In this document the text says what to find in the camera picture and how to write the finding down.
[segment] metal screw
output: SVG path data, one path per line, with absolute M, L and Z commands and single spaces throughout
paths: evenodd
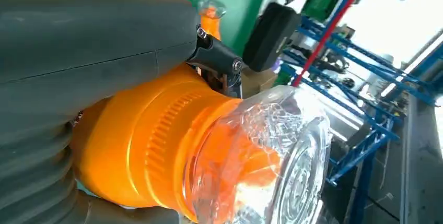
M 201 27 L 197 28 L 197 35 L 202 39 L 206 39 L 206 36 L 207 36 L 205 30 L 203 30 L 203 28 L 201 28 Z
M 238 73 L 238 72 L 240 72 L 240 71 L 241 71 L 241 66 L 242 66 L 241 61 L 239 61 L 239 60 L 235 60 L 235 61 L 232 63 L 232 70 L 234 71 L 234 73 Z

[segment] blue metal shelf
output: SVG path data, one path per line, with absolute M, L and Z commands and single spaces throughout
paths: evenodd
M 302 19 L 302 25 L 299 28 L 297 28 L 297 31 L 318 41 L 322 36 L 324 28 L 314 23 L 313 21 L 309 20 L 308 18 L 304 17 Z M 407 91 L 409 94 L 421 99 L 422 101 L 425 101 L 426 103 L 431 105 L 435 104 L 435 100 L 431 96 L 430 92 L 430 90 L 433 87 L 432 84 L 423 82 L 417 77 L 411 74 L 407 74 L 403 70 L 395 68 L 394 66 L 392 66 L 391 63 L 387 62 L 386 60 L 380 58 L 379 56 L 359 46 L 356 46 L 351 41 L 342 38 L 337 33 L 332 34 L 332 39 L 335 42 L 339 42 L 340 44 L 344 45 L 346 48 L 354 49 L 359 53 L 368 56 L 371 60 L 374 60 L 375 62 L 380 64 L 380 66 L 360 60 L 359 58 L 348 53 L 346 50 L 340 48 L 338 45 L 336 45 L 331 41 L 325 44 L 327 48 L 335 51 L 337 54 L 344 56 L 345 58 L 353 61 L 354 63 L 364 67 L 365 69 L 377 74 L 387 82 L 396 84 L 399 89 Z M 293 62 L 286 61 L 286 63 L 282 65 L 282 71 L 296 77 L 297 74 L 295 73 L 295 70 L 291 68 L 289 65 L 296 65 L 303 67 L 306 63 L 306 59 L 290 50 L 284 50 L 283 54 L 290 57 L 294 61 Z M 360 96 L 355 91 L 352 91 L 351 89 L 342 85 L 339 81 L 324 74 L 321 70 L 319 70 L 315 66 L 310 66 L 308 72 L 316 74 L 322 79 L 337 86 L 346 95 L 348 100 L 351 101 L 353 104 L 357 105 L 357 100 L 361 100 L 368 107 L 374 109 L 376 113 L 376 115 L 370 115 L 366 112 L 361 113 L 355 108 L 350 107 L 343 101 L 339 100 L 335 96 L 329 94 L 328 91 L 323 89 L 315 82 L 302 78 L 302 82 L 309 85 L 310 87 L 320 92 L 324 96 L 328 97 L 335 103 L 339 104 L 340 106 L 348 110 L 350 113 L 356 115 L 357 117 L 361 117 L 371 125 L 370 134 L 365 139 L 363 139 L 360 142 L 360 144 L 358 144 L 351 151 L 349 151 L 341 160 L 339 161 L 331 160 L 331 163 L 334 165 L 334 167 L 332 169 L 331 174 L 328 175 L 327 181 L 333 185 L 336 185 L 337 181 L 347 171 L 349 171 L 352 167 L 356 166 L 357 164 L 365 160 L 367 157 L 372 156 L 380 146 L 384 145 L 386 142 L 390 140 L 398 140 L 399 137 L 395 133 L 393 133 L 391 129 L 394 123 L 402 123 L 402 120 L 397 116 L 395 116 L 394 114 L 392 114 L 389 110 L 387 110 L 387 108 L 383 104 L 374 103 Z M 403 80 L 407 82 L 398 81 L 397 79 L 399 77 L 402 77 Z

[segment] transparent plastic dome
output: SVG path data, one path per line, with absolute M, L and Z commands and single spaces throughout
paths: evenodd
M 200 224 L 310 223 L 324 183 L 330 123 L 309 92 L 278 86 L 214 123 L 192 169 Z

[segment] red pole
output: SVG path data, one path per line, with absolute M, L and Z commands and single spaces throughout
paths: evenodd
M 306 64 L 303 66 L 303 70 L 301 71 L 300 75 L 297 75 L 294 82 L 292 83 L 293 87 L 297 87 L 298 84 L 300 84 L 301 78 L 303 74 L 306 72 L 306 70 L 309 69 L 309 67 L 312 65 L 312 62 L 314 62 L 316 56 L 319 54 L 320 50 L 323 48 L 326 41 L 331 36 L 332 32 L 334 31 L 335 27 L 339 23 L 340 19 L 345 14 L 346 10 L 351 6 L 351 4 L 354 2 L 354 0 L 347 0 L 345 5 L 343 6 L 343 9 L 337 12 L 337 16 L 335 16 L 334 20 L 331 22 L 331 25 L 326 28 L 326 32 L 324 33 L 323 37 L 320 39 L 319 44 L 315 48 L 315 50 L 312 52 L 311 56 L 309 56 L 308 60 L 306 61 Z

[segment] gray plastic housing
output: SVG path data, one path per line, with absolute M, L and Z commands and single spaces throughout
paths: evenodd
M 0 222 L 178 223 L 78 192 L 68 121 L 195 51 L 186 0 L 0 0 Z

